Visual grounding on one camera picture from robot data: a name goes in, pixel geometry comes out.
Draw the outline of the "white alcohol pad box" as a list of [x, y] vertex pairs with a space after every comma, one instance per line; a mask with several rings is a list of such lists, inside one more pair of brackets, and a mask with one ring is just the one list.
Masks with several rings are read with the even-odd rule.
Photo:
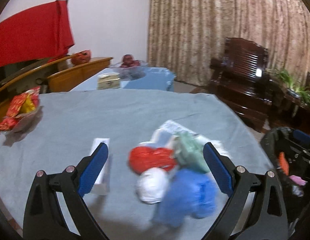
[[[90, 154], [93, 154], [94, 150], [100, 143], [105, 143], [108, 148], [110, 144], [109, 138], [95, 138], [93, 140]], [[101, 169], [93, 187], [90, 191], [91, 194], [96, 194], [99, 196], [106, 196], [110, 191], [110, 169], [111, 169], [111, 162], [112, 162], [112, 154], [110, 150], [108, 150], [108, 157], [107, 160]]]

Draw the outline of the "mint green rubber glove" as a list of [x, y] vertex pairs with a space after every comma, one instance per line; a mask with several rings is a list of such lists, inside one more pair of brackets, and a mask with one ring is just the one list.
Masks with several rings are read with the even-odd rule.
[[181, 167], [199, 173], [209, 173], [210, 169], [203, 157], [204, 145], [188, 132], [175, 134], [174, 156]]

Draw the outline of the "orange bubble wrap sheet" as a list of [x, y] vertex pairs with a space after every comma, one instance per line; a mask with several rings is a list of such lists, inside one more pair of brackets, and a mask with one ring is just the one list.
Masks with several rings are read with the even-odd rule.
[[278, 163], [279, 163], [280, 168], [284, 172], [284, 174], [286, 176], [289, 176], [289, 163], [287, 162], [287, 160], [285, 158], [284, 152], [280, 152], [280, 154], [278, 156]]

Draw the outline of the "pink foam piece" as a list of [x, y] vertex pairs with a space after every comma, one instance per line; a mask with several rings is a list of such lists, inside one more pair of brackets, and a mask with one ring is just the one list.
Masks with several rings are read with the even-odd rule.
[[307, 182], [303, 180], [301, 177], [296, 176], [296, 175], [291, 175], [289, 177], [294, 183], [296, 183], [299, 186], [304, 186]]

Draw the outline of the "black trash bag bin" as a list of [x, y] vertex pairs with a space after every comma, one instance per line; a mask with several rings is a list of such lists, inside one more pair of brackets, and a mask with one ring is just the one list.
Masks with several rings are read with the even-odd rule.
[[276, 169], [289, 224], [290, 239], [310, 239], [310, 135], [276, 127], [260, 145]]

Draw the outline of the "dark wooden side table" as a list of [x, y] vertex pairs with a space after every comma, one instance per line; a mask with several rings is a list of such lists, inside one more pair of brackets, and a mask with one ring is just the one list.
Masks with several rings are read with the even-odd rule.
[[310, 107], [301, 98], [281, 88], [270, 90], [272, 105], [268, 112], [270, 128], [289, 127], [310, 134]]

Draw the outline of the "green potted plant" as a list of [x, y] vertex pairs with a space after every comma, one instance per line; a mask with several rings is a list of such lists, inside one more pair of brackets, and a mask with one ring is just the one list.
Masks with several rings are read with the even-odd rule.
[[310, 90], [307, 87], [302, 86], [299, 81], [296, 81], [293, 75], [285, 68], [274, 68], [271, 70], [271, 74], [285, 85], [287, 92], [298, 98], [302, 105], [310, 108]]

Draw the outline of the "grey blue tablecloth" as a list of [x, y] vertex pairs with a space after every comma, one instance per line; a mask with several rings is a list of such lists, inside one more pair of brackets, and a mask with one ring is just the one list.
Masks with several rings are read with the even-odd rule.
[[25, 133], [0, 134], [0, 199], [18, 224], [23, 223], [31, 184], [38, 170], [62, 172], [89, 155], [95, 138], [110, 139], [112, 156], [107, 196], [87, 194], [86, 205], [110, 239], [201, 239], [227, 196], [217, 193], [216, 210], [207, 218], [186, 217], [180, 228], [152, 222], [154, 205], [135, 194], [137, 176], [128, 154], [148, 141], [167, 120], [219, 141], [235, 165], [264, 174], [268, 157], [246, 125], [211, 94], [161, 90], [106, 89], [42, 94], [41, 109]]

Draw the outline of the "red snack packets bowl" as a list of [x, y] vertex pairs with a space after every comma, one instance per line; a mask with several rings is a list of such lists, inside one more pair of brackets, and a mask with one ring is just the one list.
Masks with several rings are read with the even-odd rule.
[[38, 113], [40, 107], [39, 94], [40, 86], [37, 86], [14, 96], [3, 120], [0, 122], [0, 133], [24, 131]]

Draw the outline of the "tissue box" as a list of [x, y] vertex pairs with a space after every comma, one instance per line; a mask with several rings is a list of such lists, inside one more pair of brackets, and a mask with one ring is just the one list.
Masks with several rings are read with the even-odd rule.
[[98, 90], [103, 90], [103, 89], [116, 89], [120, 88], [121, 79], [120, 75], [115, 72], [111, 73], [104, 73], [98, 76], [97, 79], [97, 89]]

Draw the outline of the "orange pumpkin ornament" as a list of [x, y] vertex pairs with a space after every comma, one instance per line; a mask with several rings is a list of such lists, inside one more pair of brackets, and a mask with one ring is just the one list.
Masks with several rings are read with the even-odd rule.
[[74, 66], [88, 63], [91, 60], [91, 51], [90, 50], [83, 50], [81, 52], [75, 53], [71, 58], [71, 63]]

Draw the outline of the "glass fruit bowl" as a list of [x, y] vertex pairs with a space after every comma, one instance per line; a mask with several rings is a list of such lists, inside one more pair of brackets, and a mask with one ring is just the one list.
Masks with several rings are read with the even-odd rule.
[[147, 66], [148, 63], [135, 60], [133, 55], [126, 54], [122, 57], [122, 62], [110, 65], [110, 69], [117, 72], [120, 79], [130, 81], [144, 77]]

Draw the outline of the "beige patterned curtain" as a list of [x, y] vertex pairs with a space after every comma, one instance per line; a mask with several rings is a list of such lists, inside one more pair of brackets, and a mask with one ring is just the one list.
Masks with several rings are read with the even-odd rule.
[[150, 0], [148, 63], [180, 81], [206, 85], [228, 37], [265, 47], [268, 66], [299, 81], [310, 72], [310, 12], [302, 0]]

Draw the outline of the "light blue table cover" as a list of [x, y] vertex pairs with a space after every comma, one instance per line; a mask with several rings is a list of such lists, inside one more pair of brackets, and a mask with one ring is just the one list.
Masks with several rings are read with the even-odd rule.
[[[105, 73], [112, 72], [111, 68], [105, 68], [99, 73], [88, 78], [84, 82], [71, 89], [73, 91], [87, 91], [97, 89], [98, 76]], [[174, 91], [174, 79], [175, 73], [171, 72], [167, 68], [162, 67], [144, 67], [144, 76], [130, 81], [120, 81], [121, 88], [124, 89], [152, 89], [163, 91]]]

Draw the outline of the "red cloth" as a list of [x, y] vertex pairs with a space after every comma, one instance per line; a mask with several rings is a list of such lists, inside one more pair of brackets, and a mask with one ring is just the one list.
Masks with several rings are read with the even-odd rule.
[[75, 44], [67, 0], [28, 8], [0, 23], [0, 67], [58, 57]]

